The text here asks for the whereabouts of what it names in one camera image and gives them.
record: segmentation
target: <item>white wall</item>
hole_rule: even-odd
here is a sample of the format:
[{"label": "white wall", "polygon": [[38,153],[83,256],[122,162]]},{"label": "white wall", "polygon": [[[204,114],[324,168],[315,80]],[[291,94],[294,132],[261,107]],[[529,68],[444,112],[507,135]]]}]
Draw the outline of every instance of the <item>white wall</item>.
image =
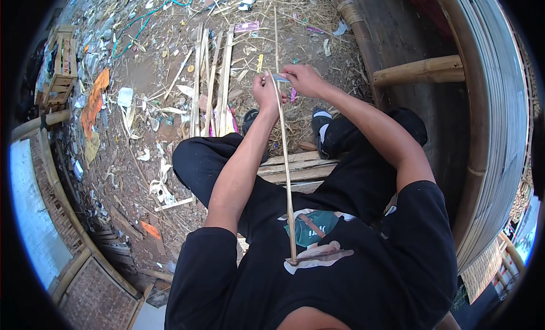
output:
[{"label": "white wall", "polygon": [[11,144],[10,177],[19,230],[37,276],[47,290],[72,255],[59,237],[41,198],[29,139]]},{"label": "white wall", "polygon": [[144,303],[140,313],[136,316],[133,330],[163,330],[165,328],[165,312],[167,306],[159,309]]}]

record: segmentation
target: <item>orange plastic sheet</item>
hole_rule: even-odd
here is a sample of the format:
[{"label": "orange plastic sheet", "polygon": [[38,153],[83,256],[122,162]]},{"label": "orange plastic sheet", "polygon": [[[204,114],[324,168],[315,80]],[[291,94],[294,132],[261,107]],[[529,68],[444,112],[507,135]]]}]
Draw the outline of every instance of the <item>orange plastic sheet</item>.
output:
[{"label": "orange plastic sheet", "polygon": [[157,231],[157,228],[155,228],[154,226],[150,224],[146,224],[144,221],[140,221],[140,223],[142,224],[142,227],[144,227],[144,229],[148,231],[148,233],[150,233],[151,235],[153,235],[159,240],[161,239],[161,236],[159,235],[159,231]]},{"label": "orange plastic sheet", "polygon": [[93,84],[93,88],[89,94],[89,102],[81,111],[81,125],[83,126],[87,139],[89,140],[91,140],[92,134],[91,127],[95,124],[97,113],[99,113],[100,109],[102,108],[102,91],[108,87],[109,83],[110,70],[105,68]]}]

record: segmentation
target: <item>black t-shirt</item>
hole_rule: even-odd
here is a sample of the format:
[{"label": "black t-shirt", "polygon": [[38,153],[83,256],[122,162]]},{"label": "black t-shirt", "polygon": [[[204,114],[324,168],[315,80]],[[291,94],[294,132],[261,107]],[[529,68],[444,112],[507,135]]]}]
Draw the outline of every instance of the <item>black t-shirt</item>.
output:
[{"label": "black t-shirt", "polygon": [[414,182],[384,218],[387,239],[358,218],[339,220],[319,245],[354,254],[329,267],[284,268],[285,222],[271,220],[236,266],[236,238],[222,228],[187,235],[168,300],[166,329],[275,329],[311,306],[352,329],[431,329],[456,295],[456,254],[436,184]]}]

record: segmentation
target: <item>left hand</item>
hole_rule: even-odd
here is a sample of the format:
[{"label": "left hand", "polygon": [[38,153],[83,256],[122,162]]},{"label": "left hand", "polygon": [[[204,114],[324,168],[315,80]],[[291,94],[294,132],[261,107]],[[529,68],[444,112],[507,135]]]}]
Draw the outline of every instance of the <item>left hand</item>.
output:
[{"label": "left hand", "polygon": [[[252,95],[255,102],[259,105],[260,113],[273,114],[278,118],[280,114],[278,112],[273,80],[268,71],[263,75],[255,76],[253,79]],[[282,99],[283,104],[287,101],[287,95],[280,91],[278,92],[278,98]]]}]

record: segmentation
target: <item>green rope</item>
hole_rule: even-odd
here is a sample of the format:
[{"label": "green rope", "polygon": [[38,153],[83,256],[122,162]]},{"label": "green rope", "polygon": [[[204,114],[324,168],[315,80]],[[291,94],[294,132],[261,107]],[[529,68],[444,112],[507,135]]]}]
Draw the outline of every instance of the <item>green rope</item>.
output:
[{"label": "green rope", "polygon": [[[183,4],[182,4],[182,3],[179,3],[177,0],[167,0],[167,1],[165,1],[161,6],[159,6],[156,10],[153,10],[153,11],[151,11],[150,13],[145,14],[145,15],[143,15],[143,16],[141,16],[141,17],[138,17],[137,19],[135,19],[135,20],[133,20],[132,22],[130,22],[127,26],[125,26],[125,27],[123,28],[123,30],[121,30],[121,32],[119,33],[119,37],[116,38],[116,42],[113,44],[113,52],[112,52],[112,54],[113,54],[113,59],[121,57],[121,56],[122,56],[122,55],[123,55],[123,54],[132,46],[132,45],[133,45],[133,43],[130,42],[130,43],[126,46],[126,48],[125,48],[120,54],[115,55],[115,54],[116,54],[116,48],[117,48],[117,42],[118,42],[119,39],[121,38],[121,35],[123,35],[123,32],[125,32],[126,29],[128,29],[129,27],[131,27],[131,26],[132,26],[134,23],[136,23],[138,20],[144,19],[144,18],[150,16],[151,14],[156,13],[157,11],[159,11],[160,9],[162,9],[165,5],[167,5],[167,4],[170,3],[170,2],[173,2],[174,4],[179,5],[179,6],[181,6],[181,7],[185,7],[185,6],[191,5],[191,3],[193,2],[193,0],[189,0],[189,3],[187,3],[187,4],[186,4],[186,3],[183,3]],[[142,28],[140,29],[140,31],[138,31],[138,33],[136,34],[136,36],[135,36],[134,39],[138,39],[138,36],[140,36],[140,33],[142,32],[142,30],[146,27],[146,25],[148,24],[148,21],[149,21],[149,18],[146,19],[146,22],[144,23],[144,25],[142,26]]]}]

